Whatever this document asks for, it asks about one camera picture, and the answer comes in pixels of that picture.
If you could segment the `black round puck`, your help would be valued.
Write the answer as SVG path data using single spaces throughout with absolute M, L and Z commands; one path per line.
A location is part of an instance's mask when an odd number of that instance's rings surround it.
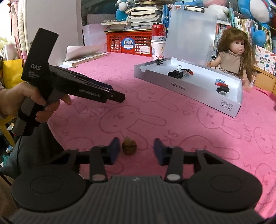
M 227 86 L 219 86 L 219 87 L 217 87 L 217 92 L 218 93 L 220 93 L 220 92 L 226 92 L 226 93 L 228 93 L 229 92 L 229 88 L 227 87 Z

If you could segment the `white paper cup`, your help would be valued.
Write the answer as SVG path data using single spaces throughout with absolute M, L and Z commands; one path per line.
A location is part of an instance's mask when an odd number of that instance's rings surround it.
M 151 40 L 152 59 L 161 59 L 164 56 L 165 41 Z

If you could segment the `red soda can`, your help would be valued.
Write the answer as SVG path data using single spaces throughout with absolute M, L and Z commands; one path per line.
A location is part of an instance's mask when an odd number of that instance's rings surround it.
M 166 40 L 166 27 L 164 24 L 152 25 L 152 40 L 165 41 Z

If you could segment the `small round keychain charm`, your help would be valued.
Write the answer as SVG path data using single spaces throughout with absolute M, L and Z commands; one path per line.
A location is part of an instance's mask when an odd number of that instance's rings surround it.
M 183 69 L 183 75 L 186 77 L 189 77 L 189 76 L 194 75 L 194 73 L 190 69 Z

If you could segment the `small blue plush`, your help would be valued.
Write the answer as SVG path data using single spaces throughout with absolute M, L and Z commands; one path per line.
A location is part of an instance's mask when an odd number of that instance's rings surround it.
M 174 3 L 174 5 L 202 7 L 203 6 L 203 1 L 202 0 L 192 0 L 192 1 L 180 0 L 180 1 L 176 1 Z

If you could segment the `clear plastic dome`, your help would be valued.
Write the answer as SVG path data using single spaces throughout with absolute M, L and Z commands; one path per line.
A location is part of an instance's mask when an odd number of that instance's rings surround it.
M 225 92 L 225 91 L 220 91 L 220 92 L 218 92 L 218 94 L 220 94 L 220 95 L 226 95 L 227 92 Z

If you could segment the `blue white plush large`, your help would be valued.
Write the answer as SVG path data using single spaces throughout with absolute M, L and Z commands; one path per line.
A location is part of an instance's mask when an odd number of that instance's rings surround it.
M 241 0 L 238 1 L 239 12 L 245 17 L 255 20 L 260 26 L 269 29 L 272 18 L 272 8 L 269 1 Z M 264 46 L 266 41 L 265 32 L 256 30 L 253 32 L 253 45 Z

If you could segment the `stack of books left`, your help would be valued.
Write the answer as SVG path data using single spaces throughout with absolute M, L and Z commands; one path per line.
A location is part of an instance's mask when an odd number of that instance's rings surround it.
M 125 21 L 104 20 L 107 31 L 140 31 L 150 30 L 155 23 L 161 22 L 162 4 L 164 1 L 129 1 Z

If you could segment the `red hair clip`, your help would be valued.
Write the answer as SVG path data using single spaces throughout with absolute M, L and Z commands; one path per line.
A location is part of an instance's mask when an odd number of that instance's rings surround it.
M 221 83 L 221 82 L 216 82 L 215 85 L 217 86 L 224 86 L 224 87 L 228 87 L 228 85 L 226 85 L 225 83 Z

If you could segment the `translucent clipboard folder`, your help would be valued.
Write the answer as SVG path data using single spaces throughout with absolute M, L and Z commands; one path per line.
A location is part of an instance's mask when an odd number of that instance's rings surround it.
M 204 66 L 212 56 L 216 25 L 217 13 L 213 10 L 173 5 L 164 48 L 165 57 Z

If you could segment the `wooden drawer cabinet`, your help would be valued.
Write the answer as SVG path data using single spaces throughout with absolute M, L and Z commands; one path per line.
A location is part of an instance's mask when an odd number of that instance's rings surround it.
M 258 67 L 255 67 L 254 69 L 257 72 L 254 85 L 260 89 L 267 90 L 268 92 L 275 94 L 275 76 Z

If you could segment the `red plastic basket left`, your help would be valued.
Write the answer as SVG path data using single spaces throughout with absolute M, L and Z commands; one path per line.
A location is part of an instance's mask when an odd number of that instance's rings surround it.
M 108 52 L 152 56 L 150 30 L 106 32 L 106 38 Z

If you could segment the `pink bunny tablecloth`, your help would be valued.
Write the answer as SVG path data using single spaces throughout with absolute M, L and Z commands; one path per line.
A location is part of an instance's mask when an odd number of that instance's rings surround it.
M 75 71 L 110 84 L 125 94 L 123 103 L 104 104 L 72 97 L 61 103 L 48 121 L 64 149 L 88 151 L 107 145 L 114 137 L 130 137 L 137 151 L 121 153 L 108 175 L 164 175 L 153 143 L 159 138 L 167 146 L 185 151 L 206 149 L 255 175 L 263 193 L 256 211 L 263 217 L 275 214 L 275 98 L 258 89 L 243 93 L 237 117 L 229 117 L 191 98 L 133 75 L 136 64 L 148 57 L 109 53 L 78 65 Z

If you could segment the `large black binder clip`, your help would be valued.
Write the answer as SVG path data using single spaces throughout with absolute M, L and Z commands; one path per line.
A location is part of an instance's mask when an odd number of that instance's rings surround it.
M 183 77 L 183 72 L 181 71 L 183 67 L 181 65 L 178 65 L 177 69 L 176 70 L 173 70 L 173 71 L 170 71 L 168 72 L 168 76 L 169 77 L 173 77 L 173 78 L 177 78 L 177 79 L 180 79 Z

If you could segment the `papers on table left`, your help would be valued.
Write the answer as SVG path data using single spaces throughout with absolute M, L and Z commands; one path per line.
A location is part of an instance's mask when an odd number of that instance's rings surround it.
M 93 55 L 107 52 L 107 37 L 104 32 L 107 26 L 90 24 L 82 27 L 84 46 L 68 46 L 65 61 L 59 65 L 62 68 L 74 67 Z

